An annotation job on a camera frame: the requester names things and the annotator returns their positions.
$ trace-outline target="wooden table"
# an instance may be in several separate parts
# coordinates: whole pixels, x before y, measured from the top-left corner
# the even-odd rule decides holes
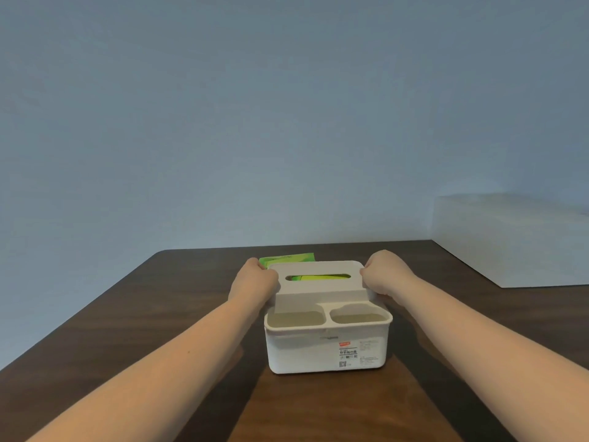
[[[415,273],[505,326],[589,367],[589,286],[501,289],[431,241],[168,250],[0,371],[0,440],[21,442],[225,301],[251,256],[358,260],[389,249]],[[275,375],[259,319],[244,356],[177,440],[514,440],[408,317],[393,310],[378,370]]]

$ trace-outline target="tissue box lid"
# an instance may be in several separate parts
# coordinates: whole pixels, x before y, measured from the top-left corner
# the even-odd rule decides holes
[[[277,263],[271,269],[278,273],[275,312],[307,311],[309,306],[324,302],[354,302],[372,300],[375,294],[362,286],[360,262],[339,260],[329,262]],[[342,279],[290,281],[291,276],[347,274]]]

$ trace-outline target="forearm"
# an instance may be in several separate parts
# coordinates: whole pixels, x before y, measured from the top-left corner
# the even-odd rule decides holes
[[[519,441],[589,440],[589,371],[421,279],[396,282],[402,305]]]
[[[172,441],[208,393],[259,305],[232,299],[58,416],[34,442]]]

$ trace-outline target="white box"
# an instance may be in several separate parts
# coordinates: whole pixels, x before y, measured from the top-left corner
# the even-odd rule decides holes
[[[589,215],[515,194],[438,197],[434,242],[504,288],[589,283]]]
[[[392,315],[362,286],[355,261],[272,266],[279,275],[275,303],[264,317],[270,369],[276,374],[379,368],[385,363]],[[349,279],[289,281],[289,276],[348,274]],[[276,326],[277,316],[314,313],[313,325]],[[359,322],[342,322],[361,319]]]

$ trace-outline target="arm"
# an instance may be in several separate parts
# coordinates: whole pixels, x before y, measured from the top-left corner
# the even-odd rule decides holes
[[[589,371],[416,277],[391,252],[373,254],[361,273],[408,310],[517,440],[589,441]]]
[[[274,293],[250,259],[227,302],[64,411],[30,442],[168,442],[178,435]]]

